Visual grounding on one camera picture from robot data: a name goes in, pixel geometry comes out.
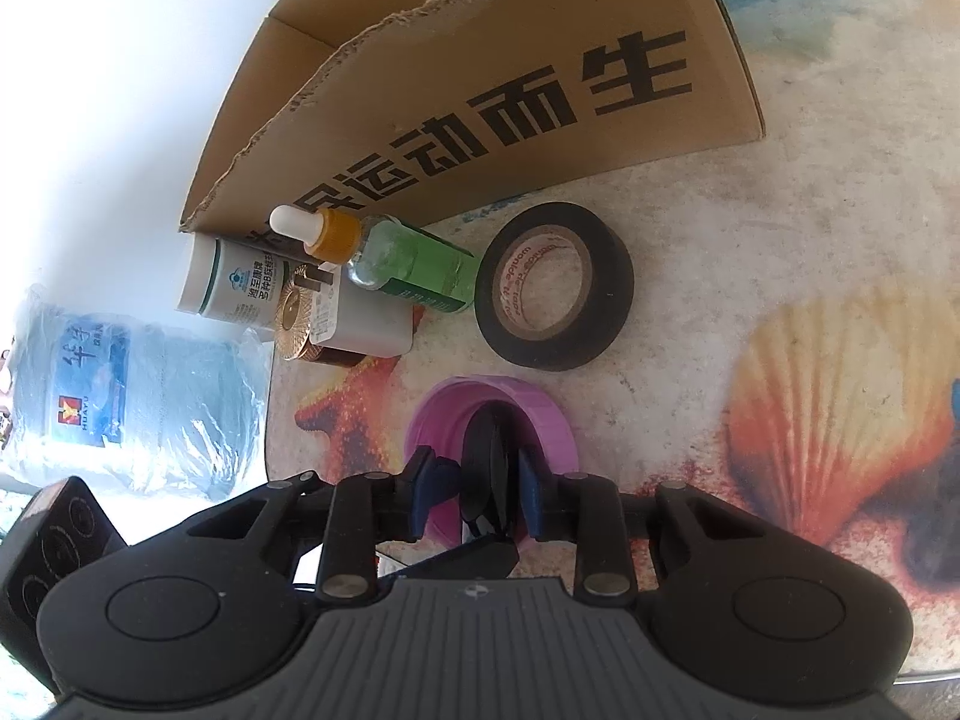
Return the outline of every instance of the bottle label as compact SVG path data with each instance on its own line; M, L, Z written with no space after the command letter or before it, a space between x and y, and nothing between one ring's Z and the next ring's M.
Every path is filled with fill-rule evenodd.
M289 274L287 260L218 238L200 315L252 327L271 327L280 290Z
M323 346L337 332L337 311L340 304L340 269L333 274L333 283L320 283L313 293L310 314L310 343Z
M51 437L87 446L122 443L130 330L77 317L67 324L55 354Z
M426 287L411 284L409 281L403 281L398 278L390 279L390 281L380 288L380 291L387 293L387 295L396 295L398 298L413 300L414 303L421 303L424 306L435 308L437 311L445 311L448 314L459 311L466 305L463 300L457 300L457 298L450 298L449 295L435 293L434 290L429 290L426 289Z

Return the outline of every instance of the plastic bag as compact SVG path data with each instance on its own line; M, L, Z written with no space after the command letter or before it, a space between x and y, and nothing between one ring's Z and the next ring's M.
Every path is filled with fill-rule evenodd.
M13 429L0 469L43 487L229 496L262 445L269 348L113 314L77 316L31 293L8 367Z

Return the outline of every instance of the black electrical tape roll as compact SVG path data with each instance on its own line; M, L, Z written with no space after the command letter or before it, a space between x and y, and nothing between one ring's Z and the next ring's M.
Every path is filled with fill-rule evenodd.
M523 314L523 283L547 253L571 247L581 285L569 312L544 329ZM500 357L539 370L570 370L597 357L619 334L634 300L634 266L616 234L586 208L536 205L493 239L477 274L477 324Z

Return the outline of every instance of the black device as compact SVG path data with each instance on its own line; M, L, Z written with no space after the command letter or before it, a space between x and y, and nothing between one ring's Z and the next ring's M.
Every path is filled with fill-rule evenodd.
M58 691L37 643L37 613L51 587L127 543L83 480L40 490L0 545L0 644Z
M25 572L92 501L79 480L47 488L0 545L19 610L0 635L52 675L64 720L904 718L883 691L912 626L886 581L689 485L556 476L514 418L481 409L463 469L419 447L401 474L307 471L135 546L108 538L89 565L64 551L35 608ZM416 541L457 495L475 538L378 578L376 544ZM525 533L576 544L572 594L507 578ZM637 588L631 538L658 589ZM296 589L321 542L315 589Z

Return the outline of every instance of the white wall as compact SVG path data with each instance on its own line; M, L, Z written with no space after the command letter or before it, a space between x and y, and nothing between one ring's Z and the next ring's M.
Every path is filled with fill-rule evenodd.
M0 0L0 343L23 290L77 311L178 314L179 213L275 0Z

